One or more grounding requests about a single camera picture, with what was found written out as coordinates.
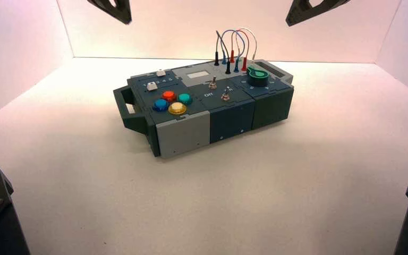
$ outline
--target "light gray panel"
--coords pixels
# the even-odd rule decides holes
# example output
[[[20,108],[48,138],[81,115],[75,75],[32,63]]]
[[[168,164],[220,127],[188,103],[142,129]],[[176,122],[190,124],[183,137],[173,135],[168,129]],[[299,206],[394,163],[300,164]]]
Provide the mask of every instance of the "light gray panel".
[[[156,125],[160,156],[173,157],[209,144],[210,113],[208,110],[181,116]]]
[[[279,77],[277,75],[271,74],[272,77],[276,78],[276,79],[280,79],[281,81],[287,82],[287,83],[292,83],[293,80],[293,76],[287,72],[285,72],[284,70],[271,65],[270,63],[268,63],[265,60],[255,60],[256,62],[263,62],[266,65],[271,66],[272,68],[280,71],[281,73],[283,73],[283,77]],[[253,65],[254,68],[256,69],[261,69],[261,70],[265,70],[264,68],[262,68],[261,66],[254,64],[254,62],[252,60],[248,60],[247,62],[247,66]],[[185,67],[181,67],[181,68],[177,68],[177,69],[173,69],[173,73],[178,77],[182,79],[182,82],[187,86],[187,87],[191,87],[191,86],[196,86],[199,84],[205,84],[205,83],[209,83],[210,80],[212,80],[213,76],[216,76],[216,80],[223,80],[223,79],[227,79],[227,78],[232,78],[235,76],[239,76],[239,75],[246,75],[245,72],[242,72],[241,69],[243,67],[243,57],[240,58],[239,61],[239,70],[240,72],[234,72],[234,68],[235,68],[235,63],[231,63],[231,73],[230,74],[226,74],[226,65],[221,64],[218,66],[214,65],[214,61],[211,62],[205,62],[205,63],[201,63],[201,64],[197,64],[197,65],[189,65],[189,66],[185,66]],[[205,75],[205,76],[200,76],[197,78],[190,78],[188,76],[188,74],[193,74],[193,73],[198,73],[198,72],[202,72],[202,71],[206,71],[207,73],[209,73],[209,75]]]

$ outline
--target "modular control box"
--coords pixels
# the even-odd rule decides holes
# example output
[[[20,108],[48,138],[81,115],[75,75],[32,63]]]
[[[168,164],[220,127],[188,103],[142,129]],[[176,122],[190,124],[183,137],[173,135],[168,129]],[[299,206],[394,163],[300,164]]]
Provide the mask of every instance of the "modular control box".
[[[114,90],[124,126],[144,134],[154,156],[173,157],[288,117],[291,74],[264,60],[240,72],[215,64],[132,76]]]

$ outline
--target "red button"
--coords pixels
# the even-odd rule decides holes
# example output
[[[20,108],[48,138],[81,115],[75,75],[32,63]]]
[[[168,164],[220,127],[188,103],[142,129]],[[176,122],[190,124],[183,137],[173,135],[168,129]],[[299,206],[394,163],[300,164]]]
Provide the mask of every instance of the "red button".
[[[162,98],[168,102],[172,102],[176,100],[176,94],[172,91],[167,90],[163,92]]]

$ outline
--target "white push button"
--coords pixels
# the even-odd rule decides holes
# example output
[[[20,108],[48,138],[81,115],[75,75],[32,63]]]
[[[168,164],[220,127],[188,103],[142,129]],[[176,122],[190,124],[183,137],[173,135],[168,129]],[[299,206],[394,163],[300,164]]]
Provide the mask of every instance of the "white push button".
[[[157,89],[157,84],[155,82],[149,82],[148,85],[146,86],[148,91],[153,91]]]
[[[165,76],[166,73],[165,73],[165,71],[163,71],[162,69],[160,69],[159,71],[156,72],[156,75],[157,75],[157,77],[162,77],[162,76]]]

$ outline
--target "green knob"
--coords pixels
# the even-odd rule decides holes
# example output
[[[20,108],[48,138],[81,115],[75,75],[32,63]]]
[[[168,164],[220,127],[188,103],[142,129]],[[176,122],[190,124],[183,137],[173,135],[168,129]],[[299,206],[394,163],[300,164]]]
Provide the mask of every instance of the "green knob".
[[[254,87],[265,87],[268,84],[269,74],[266,71],[254,69],[253,67],[247,68],[248,83]]]

